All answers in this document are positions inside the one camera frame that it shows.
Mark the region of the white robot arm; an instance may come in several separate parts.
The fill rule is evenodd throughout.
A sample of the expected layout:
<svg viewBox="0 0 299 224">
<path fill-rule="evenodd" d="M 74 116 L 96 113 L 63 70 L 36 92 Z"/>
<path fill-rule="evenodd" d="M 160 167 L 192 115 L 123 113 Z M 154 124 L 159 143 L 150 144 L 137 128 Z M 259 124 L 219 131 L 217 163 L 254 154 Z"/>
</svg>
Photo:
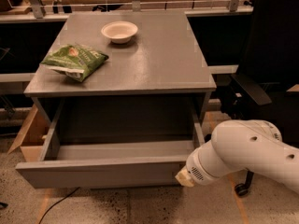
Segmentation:
<svg viewBox="0 0 299 224">
<path fill-rule="evenodd" d="M 264 120 L 226 120 L 195 149 L 177 173 L 180 185 L 209 185 L 240 170 L 264 175 L 299 192 L 299 148 L 282 142 L 278 128 Z"/>
</svg>

